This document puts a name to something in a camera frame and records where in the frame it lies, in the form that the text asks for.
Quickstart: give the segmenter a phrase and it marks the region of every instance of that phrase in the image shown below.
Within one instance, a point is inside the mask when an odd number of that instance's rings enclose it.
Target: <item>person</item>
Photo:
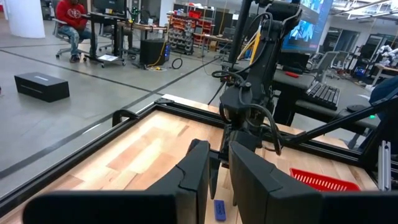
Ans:
[[[71,51],[70,62],[76,63],[80,61],[78,54],[79,41],[91,39],[91,31],[86,28],[87,20],[82,16],[86,14],[86,9],[79,0],[61,0],[56,9],[57,19],[66,22],[60,24],[58,32],[67,35],[70,39]],[[90,53],[97,49],[97,35],[95,35],[95,45],[91,43]]]
[[[384,81],[380,82],[372,91],[371,97],[369,99],[369,103],[372,104],[378,100],[381,100],[390,93],[392,93],[396,88],[398,88],[398,76],[385,79]],[[380,112],[377,114],[381,121],[386,119],[386,112]],[[391,144],[391,154],[398,154],[398,138],[397,136],[391,136],[389,139],[385,139],[389,141]],[[370,138],[366,138],[359,147],[359,151],[363,151],[366,147],[367,143],[370,141]]]
[[[105,13],[105,10],[98,9],[97,11],[102,14]],[[103,32],[107,33],[107,34],[113,34],[114,28],[112,27],[111,22],[104,23],[104,31]],[[130,30],[123,29],[123,35],[127,36],[127,41],[129,42],[129,49],[132,49],[132,32]]]

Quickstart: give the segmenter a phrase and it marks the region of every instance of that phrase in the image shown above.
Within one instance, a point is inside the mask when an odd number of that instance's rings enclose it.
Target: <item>man in red jacket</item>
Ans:
[[[79,0],[62,0],[57,5],[56,16],[57,19],[66,22],[67,24],[60,24],[58,29],[60,34],[65,34],[70,39],[72,50],[70,52],[70,62],[79,62],[78,44],[79,41],[90,39],[91,31],[86,28],[87,20],[82,17],[86,14],[86,10]],[[95,46],[91,45],[90,51],[97,49],[97,35],[95,35]]]

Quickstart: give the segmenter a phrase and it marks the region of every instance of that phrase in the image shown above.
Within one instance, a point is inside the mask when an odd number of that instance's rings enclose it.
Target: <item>pole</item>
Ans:
[[[231,46],[231,51],[229,52],[228,62],[232,65],[236,62],[236,56],[238,56],[238,51],[241,48],[241,42],[243,37],[244,26],[246,25],[246,19],[249,16],[251,0],[243,0],[241,11],[239,12],[238,24],[236,24],[235,34],[233,39],[233,45]]]

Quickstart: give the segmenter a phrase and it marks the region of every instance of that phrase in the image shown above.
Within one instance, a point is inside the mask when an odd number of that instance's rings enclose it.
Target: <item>red jacket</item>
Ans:
[[[81,16],[86,14],[86,9],[82,4],[72,5],[69,0],[60,1],[55,14],[57,19],[67,22],[68,25],[74,28],[86,26],[87,19]]]

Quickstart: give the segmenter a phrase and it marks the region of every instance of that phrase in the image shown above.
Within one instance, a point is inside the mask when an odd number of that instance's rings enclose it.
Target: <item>gray floor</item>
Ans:
[[[53,23],[45,21],[45,39],[23,39],[11,36],[6,21],[0,20],[0,198],[104,133],[111,126],[113,111],[138,111],[166,93],[207,103],[220,85],[203,68],[198,69],[213,60],[214,54],[207,54],[203,61],[197,55],[183,55],[182,68],[164,72],[139,70],[129,63],[106,68],[89,62],[70,64],[69,54],[57,60],[56,51],[67,45],[52,36],[52,29]],[[99,42],[104,45],[109,40],[99,38]],[[80,48],[89,46],[86,41]],[[218,61],[205,67],[207,73],[220,68]],[[70,98],[46,103],[18,94],[14,75],[28,72],[67,80]],[[330,82],[354,94],[369,94],[344,80]],[[293,122],[304,130],[322,124],[300,115]],[[354,133],[337,130],[328,135],[350,140]]]

